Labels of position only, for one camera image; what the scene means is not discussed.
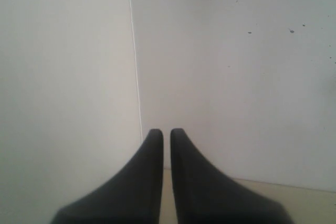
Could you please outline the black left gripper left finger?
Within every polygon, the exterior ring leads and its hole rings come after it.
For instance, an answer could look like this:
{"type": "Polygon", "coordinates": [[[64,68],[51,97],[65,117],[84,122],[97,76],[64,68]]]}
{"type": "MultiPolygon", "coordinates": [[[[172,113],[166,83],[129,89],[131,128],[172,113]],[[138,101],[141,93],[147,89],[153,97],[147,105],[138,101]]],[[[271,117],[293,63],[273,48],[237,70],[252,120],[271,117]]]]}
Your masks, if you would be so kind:
{"type": "Polygon", "coordinates": [[[163,134],[144,142],[105,184],[61,208],[52,223],[159,223],[163,185],[163,134]]]}

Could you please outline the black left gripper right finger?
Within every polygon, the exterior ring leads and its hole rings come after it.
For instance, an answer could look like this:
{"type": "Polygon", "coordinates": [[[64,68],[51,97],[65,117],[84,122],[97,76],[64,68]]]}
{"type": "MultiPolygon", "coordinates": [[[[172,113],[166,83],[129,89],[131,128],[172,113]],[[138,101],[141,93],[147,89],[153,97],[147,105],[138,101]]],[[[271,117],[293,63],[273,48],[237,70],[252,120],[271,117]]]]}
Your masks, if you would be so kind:
{"type": "Polygon", "coordinates": [[[179,223],[292,223],[278,202],[255,193],[208,161],[183,129],[170,134],[171,176],[179,223]]]}

